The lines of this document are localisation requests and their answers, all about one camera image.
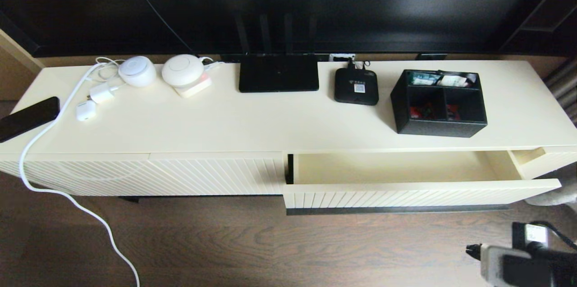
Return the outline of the thin dark metal strip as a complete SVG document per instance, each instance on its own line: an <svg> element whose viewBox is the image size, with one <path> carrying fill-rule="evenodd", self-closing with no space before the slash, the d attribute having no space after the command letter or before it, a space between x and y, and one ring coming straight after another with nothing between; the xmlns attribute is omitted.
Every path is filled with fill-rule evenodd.
<svg viewBox="0 0 577 287"><path fill-rule="evenodd" d="M286 209L288 216L341 215L341 214L418 214L484 212L510 209L509 205L438 205L424 207L359 207L359 208L311 208Z"/></svg>

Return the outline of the cream ribbed drawer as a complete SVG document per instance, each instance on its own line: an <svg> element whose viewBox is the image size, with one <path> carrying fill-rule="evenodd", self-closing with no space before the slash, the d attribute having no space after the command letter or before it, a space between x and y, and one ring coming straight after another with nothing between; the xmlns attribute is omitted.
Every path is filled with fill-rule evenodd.
<svg viewBox="0 0 577 287"><path fill-rule="evenodd" d="M510 151L299 154L288 210L506 205L560 188L527 179Z"/></svg>

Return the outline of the black compartment organizer box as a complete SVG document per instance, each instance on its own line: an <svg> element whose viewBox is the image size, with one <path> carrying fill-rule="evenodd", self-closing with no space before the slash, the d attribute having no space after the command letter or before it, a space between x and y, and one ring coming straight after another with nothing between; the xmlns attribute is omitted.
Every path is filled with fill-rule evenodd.
<svg viewBox="0 0 577 287"><path fill-rule="evenodd" d="M466 76L469 87L410 85L411 71ZM398 134L470 138L488 125L480 76L476 72L405 69L390 94ZM431 103L437 119L412 119L410 107ZM449 121L448 104L460 105L460 121Z"/></svg>

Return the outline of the cream TV cabinet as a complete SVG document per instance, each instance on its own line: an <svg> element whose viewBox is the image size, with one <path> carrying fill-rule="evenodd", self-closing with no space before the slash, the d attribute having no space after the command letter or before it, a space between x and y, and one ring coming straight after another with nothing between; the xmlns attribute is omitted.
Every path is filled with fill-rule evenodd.
<svg viewBox="0 0 577 287"><path fill-rule="evenodd" d="M372 62L376 106L333 100L342 66L321 63L317 91L241 93L239 67L226 64L192 98L162 81L125 86L80 122L85 82L30 149L25 175L76 196L283 195L299 154L505 150L527 179L577 162L577 128L529 63ZM405 69L478 73L487 127L470 138L398 134L389 95Z"/></svg>

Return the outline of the grey pouf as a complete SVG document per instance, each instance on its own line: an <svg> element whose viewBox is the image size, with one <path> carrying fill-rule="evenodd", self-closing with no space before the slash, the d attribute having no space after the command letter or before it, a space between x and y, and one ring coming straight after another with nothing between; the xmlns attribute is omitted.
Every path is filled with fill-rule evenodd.
<svg viewBox="0 0 577 287"><path fill-rule="evenodd" d="M577 207L577 162L539 176L538 179L556 178L561 187L525 200L536 206L573 204Z"/></svg>

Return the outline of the white packets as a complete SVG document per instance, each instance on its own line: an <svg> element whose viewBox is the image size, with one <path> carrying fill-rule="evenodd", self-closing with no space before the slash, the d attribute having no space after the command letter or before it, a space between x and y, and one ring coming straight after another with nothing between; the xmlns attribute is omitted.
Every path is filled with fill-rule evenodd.
<svg viewBox="0 0 577 287"><path fill-rule="evenodd" d="M469 87L470 83L466 76L442 75L436 85L442 87Z"/></svg>

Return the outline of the teal packets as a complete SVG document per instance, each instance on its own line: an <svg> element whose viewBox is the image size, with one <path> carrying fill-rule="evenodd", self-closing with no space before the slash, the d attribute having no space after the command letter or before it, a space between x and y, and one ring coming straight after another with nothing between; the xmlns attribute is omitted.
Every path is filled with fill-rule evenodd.
<svg viewBox="0 0 577 287"><path fill-rule="evenodd" d="M441 78L442 75L434 72L411 71L408 74L409 84L415 86L434 86Z"/></svg>

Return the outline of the grey curtain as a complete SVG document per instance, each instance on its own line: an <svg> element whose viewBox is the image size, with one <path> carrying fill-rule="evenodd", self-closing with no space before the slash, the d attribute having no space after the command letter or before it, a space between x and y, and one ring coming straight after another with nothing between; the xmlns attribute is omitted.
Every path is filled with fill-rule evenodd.
<svg viewBox="0 0 577 287"><path fill-rule="evenodd" d="M544 83L577 127L577 56L546 76Z"/></svg>

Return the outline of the black flat television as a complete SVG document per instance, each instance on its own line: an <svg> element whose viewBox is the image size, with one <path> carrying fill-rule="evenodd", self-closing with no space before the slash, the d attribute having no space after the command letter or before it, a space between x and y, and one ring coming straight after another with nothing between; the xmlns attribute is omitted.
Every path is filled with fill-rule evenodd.
<svg viewBox="0 0 577 287"><path fill-rule="evenodd" d="M540 0L0 0L0 30L33 57L284 54L292 14L295 54L485 53L499 47Z"/></svg>

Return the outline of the white dome device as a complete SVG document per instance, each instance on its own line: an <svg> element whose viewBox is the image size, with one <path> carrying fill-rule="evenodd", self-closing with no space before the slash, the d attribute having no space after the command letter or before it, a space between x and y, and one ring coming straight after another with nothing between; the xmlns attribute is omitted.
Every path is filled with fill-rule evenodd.
<svg viewBox="0 0 577 287"><path fill-rule="evenodd" d="M172 87L184 87L198 81L204 71L202 58L194 55L176 55L165 62L161 77Z"/></svg>

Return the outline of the white round smart speaker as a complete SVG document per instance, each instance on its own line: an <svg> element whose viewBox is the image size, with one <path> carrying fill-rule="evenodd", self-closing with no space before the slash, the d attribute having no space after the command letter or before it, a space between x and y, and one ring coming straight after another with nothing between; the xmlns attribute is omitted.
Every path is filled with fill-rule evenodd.
<svg viewBox="0 0 577 287"><path fill-rule="evenodd" d="M133 87L146 87L157 79L157 70L145 56L126 59L118 68L120 78Z"/></svg>

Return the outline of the white charger adapter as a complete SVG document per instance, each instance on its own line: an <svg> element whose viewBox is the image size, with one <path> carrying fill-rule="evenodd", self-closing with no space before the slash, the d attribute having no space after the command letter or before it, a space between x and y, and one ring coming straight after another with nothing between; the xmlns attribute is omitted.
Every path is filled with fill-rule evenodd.
<svg viewBox="0 0 577 287"><path fill-rule="evenodd" d="M123 85L113 86L107 82L103 82L91 88L88 97L95 102L95 104L102 104L103 102L113 100L115 98L115 92L122 86Z"/></svg>

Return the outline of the white earbuds case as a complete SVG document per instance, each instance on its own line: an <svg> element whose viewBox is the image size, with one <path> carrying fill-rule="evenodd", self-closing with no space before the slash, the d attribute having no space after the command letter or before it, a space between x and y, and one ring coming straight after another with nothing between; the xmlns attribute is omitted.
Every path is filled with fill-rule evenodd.
<svg viewBox="0 0 577 287"><path fill-rule="evenodd" d="M97 113L97 103L92 100L84 101L76 107L76 119L80 122L87 121L95 117Z"/></svg>

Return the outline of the black smartphone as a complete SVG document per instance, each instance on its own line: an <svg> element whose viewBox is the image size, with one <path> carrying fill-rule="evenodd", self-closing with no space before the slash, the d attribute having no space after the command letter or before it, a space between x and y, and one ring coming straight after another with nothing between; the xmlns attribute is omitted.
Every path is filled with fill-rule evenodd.
<svg viewBox="0 0 577 287"><path fill-rule="evenodd" d="M50 123L60 113L60 99L52 96L0 119L0 143Z"/></svg>

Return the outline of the black wall shelf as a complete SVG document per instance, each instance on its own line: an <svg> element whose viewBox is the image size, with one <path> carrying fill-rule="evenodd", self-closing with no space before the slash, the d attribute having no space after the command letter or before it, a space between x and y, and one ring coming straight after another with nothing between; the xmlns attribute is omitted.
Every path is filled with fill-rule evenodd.
<svg viewBox="0 0 577 287"><path fill-rule="evenodd" d="M499 47L499 52L575 57L577 0L540 0Z"/></svg>

